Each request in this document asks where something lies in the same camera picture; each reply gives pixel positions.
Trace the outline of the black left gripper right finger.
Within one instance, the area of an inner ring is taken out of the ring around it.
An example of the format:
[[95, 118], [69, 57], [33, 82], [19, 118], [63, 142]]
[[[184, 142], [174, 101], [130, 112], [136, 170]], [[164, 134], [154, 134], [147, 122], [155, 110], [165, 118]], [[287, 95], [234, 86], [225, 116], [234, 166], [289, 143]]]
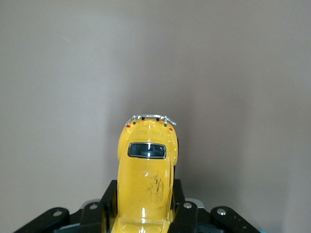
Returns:
[[196, 233], [198, 207], [194, 202], [186, 201], [180, 179], [173, 182], [173, 206], [169, 233]]

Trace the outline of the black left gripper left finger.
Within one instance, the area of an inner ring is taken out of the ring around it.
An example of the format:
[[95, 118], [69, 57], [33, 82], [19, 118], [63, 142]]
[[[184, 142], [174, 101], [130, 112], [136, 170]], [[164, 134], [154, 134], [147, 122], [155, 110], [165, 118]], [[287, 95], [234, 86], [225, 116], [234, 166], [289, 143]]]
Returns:
[[99, 201], [83, 208], [78, 233], [112, 233], [117, 213], [117, 181], [112, 180]]

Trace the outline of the yellow beetle toy car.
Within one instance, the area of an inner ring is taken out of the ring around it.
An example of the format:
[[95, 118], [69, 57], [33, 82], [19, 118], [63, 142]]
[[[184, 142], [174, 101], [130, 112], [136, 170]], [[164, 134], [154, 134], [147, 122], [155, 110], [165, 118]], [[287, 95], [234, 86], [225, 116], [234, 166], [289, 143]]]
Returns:
[[167, 233], [173, 220], [176, 123], [167, 116], [132, 116], [118, 143], [118, 213], [112, 233]]

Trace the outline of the brown table cover sheet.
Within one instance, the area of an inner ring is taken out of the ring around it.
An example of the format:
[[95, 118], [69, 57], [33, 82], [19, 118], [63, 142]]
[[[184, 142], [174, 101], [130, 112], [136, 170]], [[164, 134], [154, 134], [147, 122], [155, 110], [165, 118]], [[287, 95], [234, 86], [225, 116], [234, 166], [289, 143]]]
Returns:
[[311, 233], [311, 0], [0, 0], [0, 233], [100, 198], [137, 114], [187, 197]]

